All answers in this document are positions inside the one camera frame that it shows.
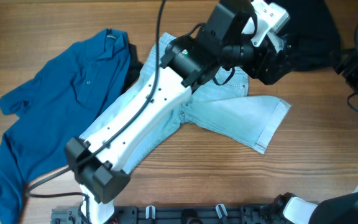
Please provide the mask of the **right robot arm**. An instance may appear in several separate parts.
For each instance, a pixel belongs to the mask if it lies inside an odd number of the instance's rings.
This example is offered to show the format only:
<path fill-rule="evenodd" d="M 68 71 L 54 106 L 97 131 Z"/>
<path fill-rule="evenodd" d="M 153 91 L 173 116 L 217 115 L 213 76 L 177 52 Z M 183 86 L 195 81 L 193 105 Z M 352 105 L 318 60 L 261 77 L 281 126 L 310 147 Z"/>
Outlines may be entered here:
<path fill-rule="evenodd" d="M 256 201 L 293 193 L 310 201 L 351 193 L 358 184 L 358 114 L 346 104 L 352 93 L 330 69 L 293 72 L 271 94 L 292 108 L 264 156 L 258 156 Z"/>

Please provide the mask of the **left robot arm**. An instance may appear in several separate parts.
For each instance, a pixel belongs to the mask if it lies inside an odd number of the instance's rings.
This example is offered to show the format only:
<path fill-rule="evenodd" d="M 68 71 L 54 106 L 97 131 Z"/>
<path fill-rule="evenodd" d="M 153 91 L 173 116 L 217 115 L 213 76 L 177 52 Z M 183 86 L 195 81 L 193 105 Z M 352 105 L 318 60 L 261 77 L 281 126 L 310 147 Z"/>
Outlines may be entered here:
<path fill-rule="evenodd" d="M 289 18 L 273 2 L 220 1 L 189 33 L 158 36 L 138 81 L 65 147 L 86 223 L 113 216 L 134 168 L 183 123 L 266 151 L 290 105 L 249 96 L 248 79 L 271 85 L 290 71 L 278 36 Z"/>

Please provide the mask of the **light blue denim shorts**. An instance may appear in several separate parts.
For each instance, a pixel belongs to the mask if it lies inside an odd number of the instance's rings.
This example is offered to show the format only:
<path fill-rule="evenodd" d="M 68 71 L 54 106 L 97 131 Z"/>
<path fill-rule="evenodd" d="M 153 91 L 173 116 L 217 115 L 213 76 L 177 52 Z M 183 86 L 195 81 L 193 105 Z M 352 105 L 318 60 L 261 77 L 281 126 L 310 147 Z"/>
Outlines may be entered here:
<path fill-rule="evenodd" d="M 249 96 L 248 76 L 240 68 L 222 86 L 210 81 L 169 112 L 138 145 L 124 171 L 136 166 L 184 123 L 225 135 L 264 154 L 290 104 L 275 96 Z"/>

